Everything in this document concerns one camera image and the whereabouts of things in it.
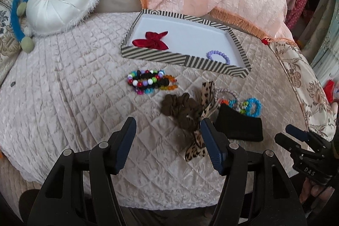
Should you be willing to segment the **person's right hand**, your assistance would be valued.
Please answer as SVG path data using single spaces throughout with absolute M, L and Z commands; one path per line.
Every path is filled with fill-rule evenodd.
M 324 186 L 319 186 L 315 182 L 306 178 L 303 183 L 299 200 L 303 204 L 310 196 L 313 196 L 317 198 L 316 203 L 313 204 L 314 207 L 322 209 L 330 200 L 334 192 L 335 189 L 333 187 L 329 186 L 326 188 Z

